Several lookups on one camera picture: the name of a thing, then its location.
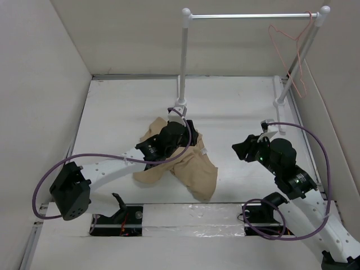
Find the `beige t shirt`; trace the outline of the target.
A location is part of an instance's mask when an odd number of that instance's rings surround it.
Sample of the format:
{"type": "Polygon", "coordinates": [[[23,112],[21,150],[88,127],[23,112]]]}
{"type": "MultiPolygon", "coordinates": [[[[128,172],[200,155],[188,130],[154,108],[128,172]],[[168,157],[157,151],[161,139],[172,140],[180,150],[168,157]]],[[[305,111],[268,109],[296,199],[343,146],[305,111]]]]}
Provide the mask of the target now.
{"type": "Polygon", "coordinates": [[[215,192],[218,168],[207,155],[201,133],[197,135],[196,145],[191,145],[181,157],[144,172],[133,173],[133,178],[140,183],[154,184],[165,172],[172,173],[196,200],[209,201],[215,192]]]}

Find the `pink wire hanger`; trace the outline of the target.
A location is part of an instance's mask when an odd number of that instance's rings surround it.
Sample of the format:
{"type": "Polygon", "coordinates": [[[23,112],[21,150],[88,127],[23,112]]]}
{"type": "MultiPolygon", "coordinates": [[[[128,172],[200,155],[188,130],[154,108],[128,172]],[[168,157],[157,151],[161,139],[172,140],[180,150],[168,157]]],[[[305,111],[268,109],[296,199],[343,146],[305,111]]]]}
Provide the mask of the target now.
{"type": "Polygon", "coordinates": [[[275,25],[270,24],[268,27],[268,34],[269,37],[271,39],[271,42],[275,48],[275,51],[278,55],[278,57],[280,58],[280,61],[284,67],[284,69],[287,71],[287,77],[288,77],[288,81],[287,83],[289,83],[289,85],[285,85],[284,89],[280,95],[280,97],[278,97],[276,99],[276,103],[277,104],[283,104],[284,100],[285,100],[285,96],[287,95],[288,91],[290,90],[291,86],[293,85],[295,87],[296,92],[298,93],[300,98],[303,98],[307,95],[307,87],[305,85],[305,82],[303,81],[303,69],[302,69],[302,62],[304,60],[304,58],[302,57],[302,53],[304,51],[304,49],[300,48],[299,42],[303,36],[304,33],[309,33],[310,30],[310,26],[312,25],[313,22],[313,15],[310,11],[306,11],[304,14],[308,15],[308,23],[306,24],[306,26],[303,28],[303,30],[296,36],[293,37],[290,34],[287,34],[286,32],[282,31],[281,29],[278,29],[275,25]],[[277,43],[276,40],[274,39],[272,33],[279,33],[281,35],[283,35],[284,37],[292,40],[295,43],[295,48],[296,48],[296,55],[295,55],[295,64],[292,68],[288,67],[282,57],[282,54],[280,52],[280,50],[277,47],[277,43]],[[301,82],[301,86],[303,88],[303,95],[301,93],[301,91],[299,91],[296,83],[294,82],[294,77],[296,76],[297,73],[300,73],[300,82],[301,82]]]}

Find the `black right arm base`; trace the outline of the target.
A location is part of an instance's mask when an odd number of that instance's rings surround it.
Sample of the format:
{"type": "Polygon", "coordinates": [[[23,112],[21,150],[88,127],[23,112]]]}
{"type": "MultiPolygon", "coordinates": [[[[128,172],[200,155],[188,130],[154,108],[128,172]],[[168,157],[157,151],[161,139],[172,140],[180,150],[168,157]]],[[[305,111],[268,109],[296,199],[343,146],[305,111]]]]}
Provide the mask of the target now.
{"type": "Polygon", "coordinates": [[[271,240],[289,235],[289,230],[280,215],[280,221],[274,218],[274,212],[287,200],[278,192],[273,192],[263,199],[251,199],[242,206],[242,212],[237,216],[245,226],[246,236],[260,236],[271,240]]]}

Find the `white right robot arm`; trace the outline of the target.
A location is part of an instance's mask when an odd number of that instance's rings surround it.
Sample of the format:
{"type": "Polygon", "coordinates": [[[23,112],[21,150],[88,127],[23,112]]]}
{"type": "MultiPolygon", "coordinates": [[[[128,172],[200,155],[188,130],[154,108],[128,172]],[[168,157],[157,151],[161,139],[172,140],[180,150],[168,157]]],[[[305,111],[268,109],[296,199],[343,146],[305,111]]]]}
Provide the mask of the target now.
{"type": "Polygon", "coordinates": [[[311,176],[296,164],[296,150],[290,141],[249,135],[232,145],[237,157],[259,162],[274,175],[278,192],[261,200],[260,215],[266,221],[283,223],[301,239],[321,263],[322,269],[359,269],[359,241],[330,214],[311,176]]]}

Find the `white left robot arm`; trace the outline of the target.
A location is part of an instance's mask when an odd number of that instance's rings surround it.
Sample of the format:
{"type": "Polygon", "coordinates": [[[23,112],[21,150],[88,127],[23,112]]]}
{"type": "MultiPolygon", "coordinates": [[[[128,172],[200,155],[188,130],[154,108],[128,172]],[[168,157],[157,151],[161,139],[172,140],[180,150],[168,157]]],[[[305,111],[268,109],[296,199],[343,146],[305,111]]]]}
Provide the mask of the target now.
{"type": "Polygon", "coordinates": [[[101,208],[94,196],[95,190],[128,174],[144,172],[180,158],[190,146],[196,145],[198,137],[192,121],[187,120],[185,124],[170,121],[159,134],[121,156],[84,166],[73,161],[65,164],[49,189],[62,219],[71,221],[84,213],[95,213],[107,216],[113,223],[121,222],[125,218],[121,197],[114,193],[118,204],[101,208]]]}

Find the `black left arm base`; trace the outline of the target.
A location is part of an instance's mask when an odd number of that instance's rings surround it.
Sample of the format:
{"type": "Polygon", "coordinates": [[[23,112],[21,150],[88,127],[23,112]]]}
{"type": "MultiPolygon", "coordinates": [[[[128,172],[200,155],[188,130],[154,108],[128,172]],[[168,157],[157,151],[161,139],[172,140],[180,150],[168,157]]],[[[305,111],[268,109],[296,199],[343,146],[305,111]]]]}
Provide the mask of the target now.
{"type": "Polygon", "coordinates": [[[118,211],[107,217],[94,214],[89,228],[91,236],[138,237],[142,236],[143,205],[127,205],[117,193],[118,211]]]}

